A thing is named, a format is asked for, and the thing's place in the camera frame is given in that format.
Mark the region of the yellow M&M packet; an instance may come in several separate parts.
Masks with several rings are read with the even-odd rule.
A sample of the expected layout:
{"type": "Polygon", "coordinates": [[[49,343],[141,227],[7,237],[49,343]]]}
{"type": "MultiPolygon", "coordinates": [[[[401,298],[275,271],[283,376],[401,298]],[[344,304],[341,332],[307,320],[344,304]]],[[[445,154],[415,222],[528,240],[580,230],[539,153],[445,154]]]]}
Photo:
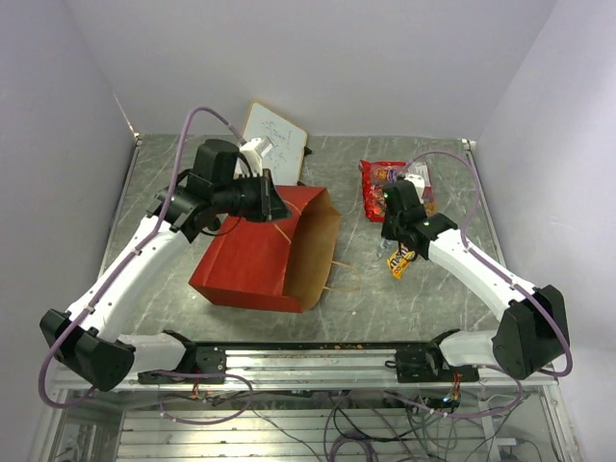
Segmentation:
{"type": "Polygon", "coordinates": [[[386,259],[387,267],[395,279],[400,279],[406,269],[418,258],[414,250],[409,250],[404,244],[399,244],[395,251],[386,259]]]}

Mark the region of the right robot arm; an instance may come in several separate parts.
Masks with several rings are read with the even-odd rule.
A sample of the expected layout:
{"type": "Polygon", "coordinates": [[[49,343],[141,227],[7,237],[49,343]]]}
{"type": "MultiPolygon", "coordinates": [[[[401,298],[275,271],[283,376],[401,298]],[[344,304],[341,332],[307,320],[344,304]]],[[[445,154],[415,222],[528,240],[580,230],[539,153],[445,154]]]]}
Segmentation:
{"type": "Polygon", "coordinates": [[[563,294],[552,285],[540,288],[508,271],[464,235],[443,214],[425,211],[416,180],[386,185],[381,236],[397,244],[401,261],[418,258],[448,271],[491,311],[494,330],[451,330],[434,339],[424,358],[425,372],[442,381],[458,367],[495,367],[524,380],[548,373],[564,357],[564,374],[573,367],[563,294]]]}

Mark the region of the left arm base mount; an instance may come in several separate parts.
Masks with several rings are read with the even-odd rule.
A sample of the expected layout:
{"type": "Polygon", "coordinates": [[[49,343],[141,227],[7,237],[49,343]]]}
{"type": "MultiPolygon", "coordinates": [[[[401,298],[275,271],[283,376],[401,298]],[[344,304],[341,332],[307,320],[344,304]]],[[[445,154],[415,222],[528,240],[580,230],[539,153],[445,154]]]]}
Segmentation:
{"type": "Polygon", "coordinates": [[[226,372],[226,355],[217,347],[199,346],[196,350],[195,362],[189,366],[188,373],[198,374],[198,377],[177,377],[154,372],[139,372],[138,382],[141,385],[171,385],[171,384],[222,384],[222,375],[226,372]]]}

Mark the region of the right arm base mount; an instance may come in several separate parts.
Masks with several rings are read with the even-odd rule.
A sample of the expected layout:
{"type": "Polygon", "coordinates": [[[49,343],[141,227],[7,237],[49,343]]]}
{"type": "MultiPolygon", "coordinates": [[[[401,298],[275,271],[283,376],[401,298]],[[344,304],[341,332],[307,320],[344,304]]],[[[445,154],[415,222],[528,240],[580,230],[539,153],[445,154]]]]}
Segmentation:
{"type": "Polygon", "coordinates": [[[385,367],[394,370],[399,383],[477,382],[480,375],[477,367],[452,366],[436,347],[414,346],[397,350],[393,360],[385,367]]]}

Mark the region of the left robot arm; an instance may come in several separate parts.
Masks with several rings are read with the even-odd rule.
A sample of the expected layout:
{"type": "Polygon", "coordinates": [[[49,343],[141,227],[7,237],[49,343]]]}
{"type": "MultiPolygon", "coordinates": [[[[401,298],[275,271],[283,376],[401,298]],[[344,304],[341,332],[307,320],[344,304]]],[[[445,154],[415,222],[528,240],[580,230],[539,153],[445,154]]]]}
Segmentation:
{"type": "Polygon", "coordinates": [[[175,382],[197,369],[198,346],[173,331],[157,335],[123,334],[130,309],[157,274],[199,235],[217,237],[220,216],[251,222],[289,218],[264,157],[267,138],[242,145],[206,140],[192,167],[177,168],[141,219],[130,242],[102,276],[65,311],[48,311],[40,329],[54,357],[107,392],[131,373],[165,373],[175,382]]]}

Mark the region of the red paper bag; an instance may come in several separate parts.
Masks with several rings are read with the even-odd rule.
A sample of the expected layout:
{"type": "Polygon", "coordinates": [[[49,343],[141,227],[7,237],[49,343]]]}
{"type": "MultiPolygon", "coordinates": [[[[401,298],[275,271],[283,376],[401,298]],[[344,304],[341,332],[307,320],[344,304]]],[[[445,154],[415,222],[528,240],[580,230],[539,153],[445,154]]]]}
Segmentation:
{"type": "Polygon", "coordinates": [[[305,313],[328,283],[341,214],[324,187],[280,186],[292,216],[253,223],[228,218],[194,270],[189,285],[214,305],[305,313]]]}

